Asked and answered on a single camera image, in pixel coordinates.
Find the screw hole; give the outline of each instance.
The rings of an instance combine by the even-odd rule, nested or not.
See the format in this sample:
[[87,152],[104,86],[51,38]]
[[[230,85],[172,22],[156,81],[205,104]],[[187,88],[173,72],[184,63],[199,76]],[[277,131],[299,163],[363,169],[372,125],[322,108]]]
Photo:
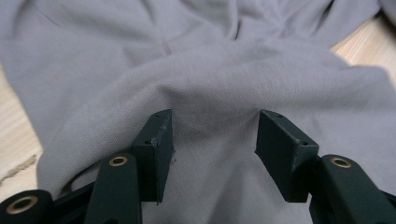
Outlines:
[[337,163],[338,165],[347,165],[345,161],[336,160],[335,163]]
[[126,157],[115,157],[110,160],[109,164],[111,166],[121,166],[125,164],[128,161],[128,158]]
[[305,141],[300,141],[299,144],[302,145],[302,146],[308,146],[308,143],[305,142]]
[[21,208],[27,206],[30,202],[31,202],[30,200],[23,200],[23,201],[20,201],[20,202],[18,202],[18,203],[16,203],[16,204],[14,205],[14,208],[16,208],[16,209],[21,209]]

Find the gray cloth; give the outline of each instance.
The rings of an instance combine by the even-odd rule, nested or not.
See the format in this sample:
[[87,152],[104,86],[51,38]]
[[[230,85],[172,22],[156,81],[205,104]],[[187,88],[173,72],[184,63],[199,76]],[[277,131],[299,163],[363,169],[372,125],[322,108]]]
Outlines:
[[375,0],[3,1],[0,62],[44,148],[38,186],[57,198],[93,181],[95,164],[172,108],[176,154],[145,223],[310,223],[254,154],[267,109],[395,194],[395,90],[382,69],[329,52],[378,10]]

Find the wooden table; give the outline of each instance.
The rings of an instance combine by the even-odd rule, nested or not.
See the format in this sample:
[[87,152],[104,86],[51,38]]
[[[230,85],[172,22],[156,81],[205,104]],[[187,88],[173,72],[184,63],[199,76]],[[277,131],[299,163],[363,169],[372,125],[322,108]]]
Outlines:
[[[386,68],[396,86],[396,32],[382,17],[371,19],[332,48],[350,64]],[[35,189],[35,167],[42,148],[15,92],[0,68],[0,202]]]

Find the garment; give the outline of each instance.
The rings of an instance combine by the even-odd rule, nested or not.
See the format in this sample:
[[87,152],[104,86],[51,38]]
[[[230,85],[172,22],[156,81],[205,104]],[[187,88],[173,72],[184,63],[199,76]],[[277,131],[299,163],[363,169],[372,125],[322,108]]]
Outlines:
[[174,111],[163,203],[144,223],[310,223],[254,154],[260,109],[283,114],[319,155],[357,161],[396,194],[396,95],[378,67],[329,52],[375,0],[13,0],[0,62],[44,148],[54,198],[95,179],[148,119]]

